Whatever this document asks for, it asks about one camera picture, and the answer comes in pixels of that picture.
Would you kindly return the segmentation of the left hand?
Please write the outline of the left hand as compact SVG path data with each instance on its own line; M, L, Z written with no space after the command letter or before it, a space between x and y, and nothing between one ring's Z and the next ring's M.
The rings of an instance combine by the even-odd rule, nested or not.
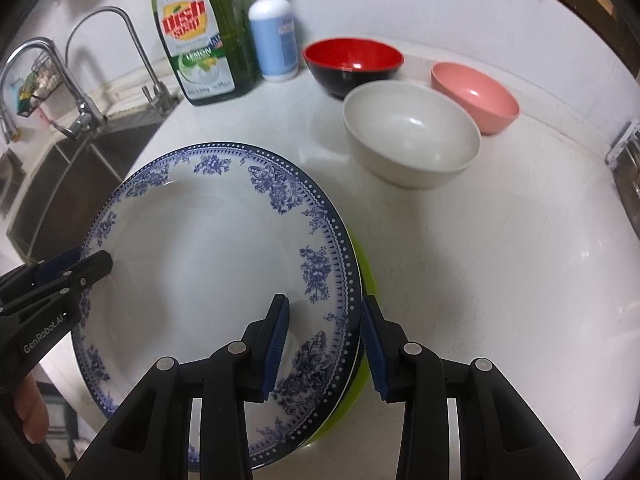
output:
M13 407L21 419L25 438L31 444L39 444L46 440L49 429L47 404L43 401L32 373L29 373L14 390Z

